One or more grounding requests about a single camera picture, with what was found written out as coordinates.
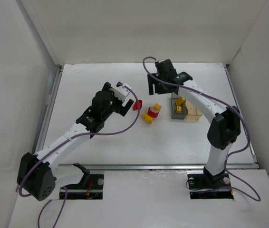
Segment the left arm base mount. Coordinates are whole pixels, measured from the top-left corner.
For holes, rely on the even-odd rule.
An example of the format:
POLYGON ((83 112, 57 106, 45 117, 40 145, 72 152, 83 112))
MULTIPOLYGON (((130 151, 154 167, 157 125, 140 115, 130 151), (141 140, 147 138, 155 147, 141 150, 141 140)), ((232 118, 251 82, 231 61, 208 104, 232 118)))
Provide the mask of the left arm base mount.
POLYGON ((104 174, 91 172, 84 174, 78 184, 66 186, 68 200, 102 200, 104 174))

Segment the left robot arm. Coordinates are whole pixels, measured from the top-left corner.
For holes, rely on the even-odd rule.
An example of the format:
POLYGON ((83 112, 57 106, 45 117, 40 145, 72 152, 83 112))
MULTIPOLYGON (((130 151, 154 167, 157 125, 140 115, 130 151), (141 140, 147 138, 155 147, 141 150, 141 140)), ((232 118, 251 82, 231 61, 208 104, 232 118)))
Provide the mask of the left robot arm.
POLYGON ((55 187, 86 185, 89 170, 83 165, 75 163, 61 171, 57 167, 77 147, 95 135, 102 135, 105 121, 112 113, 125 116, 134 103, 132 99, 125 101, 132 92, 126 83, 119 82, 112 86, 106 82, 69 130, 46 148, 34 154, 28 152, 23 155, 17 177, 19 195, 33 196, 42 201, 51 195, 55 187))

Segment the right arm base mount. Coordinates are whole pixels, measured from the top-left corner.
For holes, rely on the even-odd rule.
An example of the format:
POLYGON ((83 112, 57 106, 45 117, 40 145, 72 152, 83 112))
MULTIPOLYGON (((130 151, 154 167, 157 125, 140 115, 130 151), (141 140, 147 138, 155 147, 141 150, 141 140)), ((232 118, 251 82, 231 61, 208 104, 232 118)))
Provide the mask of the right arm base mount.
POLYGON ((204 173, 190 173, 187 177, 186 187, 192 200, 234 199, 226 173, 214 178, 204 173))

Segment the small red lego brick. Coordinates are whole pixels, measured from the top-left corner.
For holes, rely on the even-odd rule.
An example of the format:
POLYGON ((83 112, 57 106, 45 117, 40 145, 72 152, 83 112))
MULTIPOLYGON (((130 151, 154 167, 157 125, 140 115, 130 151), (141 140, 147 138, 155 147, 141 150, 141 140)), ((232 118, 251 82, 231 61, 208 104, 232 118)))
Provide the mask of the small red lego brick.
POLYGON ((133 105, 132 110, 133 111, 136 111, 137 110, 137 105, 136 104, 133 105))

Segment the red long lego brick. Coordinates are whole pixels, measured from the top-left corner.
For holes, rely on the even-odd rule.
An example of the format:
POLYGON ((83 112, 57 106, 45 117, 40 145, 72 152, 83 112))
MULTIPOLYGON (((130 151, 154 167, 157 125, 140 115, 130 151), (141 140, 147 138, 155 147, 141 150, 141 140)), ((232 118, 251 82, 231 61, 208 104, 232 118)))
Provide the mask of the red long lego brick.
POLYGON ((137 105, 137 110, 140 110, 142 108, 142 106, 143 106, 143 102, 142 102, 141 99, 138 100, 137 102, 135 102, 135 104, 137 105))

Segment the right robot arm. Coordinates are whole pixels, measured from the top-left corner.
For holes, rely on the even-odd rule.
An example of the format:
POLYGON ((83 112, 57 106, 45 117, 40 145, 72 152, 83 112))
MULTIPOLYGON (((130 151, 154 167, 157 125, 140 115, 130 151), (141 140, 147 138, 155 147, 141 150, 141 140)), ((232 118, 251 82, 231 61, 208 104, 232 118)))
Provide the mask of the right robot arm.
POLYGON ((209 158, 200 174, 189 174, 191 190, 223 187, 226 158, 232 144, 240 135, 239 111, 220 103, 205 91, 186 72, 177 73, 171 60, 155 61, 156 73, 148 73, 149 94, 174 93, 192 103, 210 123, 207 139, 211 145, 209 158))

